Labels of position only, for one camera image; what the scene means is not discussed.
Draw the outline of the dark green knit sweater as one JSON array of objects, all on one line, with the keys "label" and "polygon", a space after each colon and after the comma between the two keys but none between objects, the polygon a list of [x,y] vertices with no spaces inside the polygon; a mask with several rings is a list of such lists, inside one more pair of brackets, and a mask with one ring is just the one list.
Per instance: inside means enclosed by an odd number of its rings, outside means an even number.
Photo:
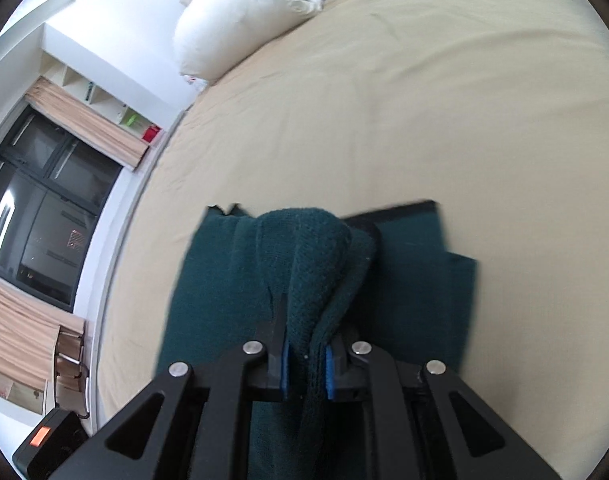
[{"label": "dark green knit sweater", "polygon": [[446,248],[431,202],[345,219],[210,207],[178,275],[158,362],[213,362],[284,311],[289,399],[254,407],[250,477],[359,479],[362,412],[327,400],[326,347],[352,333],[400,361],[459,367],[476,277],[475,260]]}]

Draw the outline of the brown chair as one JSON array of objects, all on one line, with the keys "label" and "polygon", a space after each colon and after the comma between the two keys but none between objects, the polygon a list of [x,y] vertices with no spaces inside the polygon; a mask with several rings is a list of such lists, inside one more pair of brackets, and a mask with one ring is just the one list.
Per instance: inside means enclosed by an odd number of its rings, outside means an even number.
[{"label": "brown chair", "polygon": [[81,408],[74,411],[82,420],[90,418],[88,409],[88,377],[90,369],[84,362],[85,338],[80,334],[60,326],[53,354],[53,394],[56,408],[60,407],[58,391],[65,389],[80,398]]}]

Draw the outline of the beige curtain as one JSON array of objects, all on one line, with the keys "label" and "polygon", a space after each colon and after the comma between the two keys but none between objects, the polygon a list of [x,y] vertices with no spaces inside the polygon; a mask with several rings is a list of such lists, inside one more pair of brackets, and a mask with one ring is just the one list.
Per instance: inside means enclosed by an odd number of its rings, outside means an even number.
[{"label": "beige curtain", "polygon": [[44,77],[32,84],[24,98],[49,120],[129,170],[138,167],[148,150],[145,141],[124,131]]}]

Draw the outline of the white wall shelf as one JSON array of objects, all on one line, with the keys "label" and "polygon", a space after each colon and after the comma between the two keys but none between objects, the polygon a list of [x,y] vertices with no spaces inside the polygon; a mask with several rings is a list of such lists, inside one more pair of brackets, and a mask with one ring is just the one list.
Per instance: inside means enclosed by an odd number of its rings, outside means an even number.
[{"label": "white wall shelf", "polygon": [[142,135],[149,125],[155,125],[129,104],[45,51],[41,53],[40,74],[98,115],[138,139],[142,140]]}]

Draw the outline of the black device orange display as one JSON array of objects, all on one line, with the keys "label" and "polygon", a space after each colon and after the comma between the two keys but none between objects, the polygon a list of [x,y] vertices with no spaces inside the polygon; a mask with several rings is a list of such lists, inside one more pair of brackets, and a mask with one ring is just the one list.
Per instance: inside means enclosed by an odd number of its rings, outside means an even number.
[{"label": "black device orange display", "polygon": [[26,479],[48,479],[89,437],[76,412],[53,408],[16,449],[13,464]]}]

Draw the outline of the white pillow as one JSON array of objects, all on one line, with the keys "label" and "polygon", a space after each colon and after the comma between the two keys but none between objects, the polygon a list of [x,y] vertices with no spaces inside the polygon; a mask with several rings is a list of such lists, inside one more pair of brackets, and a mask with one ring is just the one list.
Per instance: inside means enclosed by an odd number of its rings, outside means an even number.
[{"label": "white pillow", "polygon": [[214,82],[323,10],[323,0],[192,0],[176,22],[181,75]]}]

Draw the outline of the dark window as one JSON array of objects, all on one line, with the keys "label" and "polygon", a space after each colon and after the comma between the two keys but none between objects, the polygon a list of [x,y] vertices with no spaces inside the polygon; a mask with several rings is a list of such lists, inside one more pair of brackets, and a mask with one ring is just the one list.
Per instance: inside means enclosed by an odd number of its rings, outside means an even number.
[{"label": "dark window", "polygon": [[0,278],[71,312],[120,172],[118,162],[26,107],[0,146]]}]

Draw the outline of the beige bed sheet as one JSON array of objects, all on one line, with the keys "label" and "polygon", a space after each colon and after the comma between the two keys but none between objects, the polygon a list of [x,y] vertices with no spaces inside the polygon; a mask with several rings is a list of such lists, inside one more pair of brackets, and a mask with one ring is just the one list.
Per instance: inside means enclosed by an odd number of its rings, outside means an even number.
[{"label": "beige bed sheet", "polygon": [[202,93],[114,274],[106,414],[152,378],[208,206],[415,200],[479,263],[466,382],[586,478],[609,445],[609,32],[586,0],[330,0]]}]

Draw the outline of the red box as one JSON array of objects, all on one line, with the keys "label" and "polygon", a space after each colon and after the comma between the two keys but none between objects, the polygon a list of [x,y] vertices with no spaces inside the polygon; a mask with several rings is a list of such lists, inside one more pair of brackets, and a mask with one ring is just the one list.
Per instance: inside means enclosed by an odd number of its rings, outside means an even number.
[{"label": "red box", "polygon": [[161,128],[157,125],[149,125],[142,135],[142,140],[147,144],[152,144],[156,136],[160,133]]}]

